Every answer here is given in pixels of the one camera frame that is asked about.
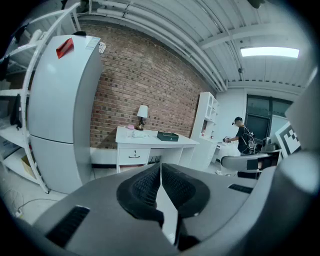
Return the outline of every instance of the black box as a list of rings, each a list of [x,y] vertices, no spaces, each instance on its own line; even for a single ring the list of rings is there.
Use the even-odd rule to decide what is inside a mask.
[[[158,131],[158,134],[156,137],[163,142],[177,142],[179,139],[179,135],[176,135],[172,132],[162,132],[162,131]]]

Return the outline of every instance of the ceiling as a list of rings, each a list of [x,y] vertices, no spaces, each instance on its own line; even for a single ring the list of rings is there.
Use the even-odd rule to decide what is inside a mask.
[[[269,2],[259,9],[247,0],[99,3],[104,6],[94,2],[92,15],[104,15],[144,29],[190,61],[218,92],[247,87],[298,95],[316,67],[312,44],[298,19]],[[300,53],[297,59],[241,55],[241,48],[268,46],[296,48]]]

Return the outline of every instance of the table lamp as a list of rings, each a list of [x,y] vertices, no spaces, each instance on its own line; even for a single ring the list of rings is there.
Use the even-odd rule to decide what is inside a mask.
[[[142,118],[147,118],[148,117],[148,107],[145,105],[140,105],[138,114],[136,114],[138,117],[140,117],[140,122],[139,124],[135,127],[136,130],[143,131],[144,129],[142,126],[145,125],[144,121]]]

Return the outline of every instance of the black shirt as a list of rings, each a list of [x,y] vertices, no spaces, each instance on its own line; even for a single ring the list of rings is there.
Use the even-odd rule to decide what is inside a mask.
[[[246,135],[246,134],[248,133],[248,131],[246,131],[246,129],[245,129],[245,127],[244,126],[241,126],[241,127],[239,127],[239,130],[238,130],[238,132],[237,132],[237,134],[236,134],[236,137],[238,137],[239,138],[239,145],[238,145],[238,150],[240,151],[240,152],[242,152],[243,150],[245,150],[246,148],[247,148],[247,146],[248,146],[248,140],[249,140],[249,137],[248,137],[248,135]]]

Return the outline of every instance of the lamp shade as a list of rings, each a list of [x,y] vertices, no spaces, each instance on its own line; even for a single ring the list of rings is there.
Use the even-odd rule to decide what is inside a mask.
[[[140,105],[138,114],[136,114],[136,115],[141,118],[147,118],[148,117],[148,107],[145,105]]]

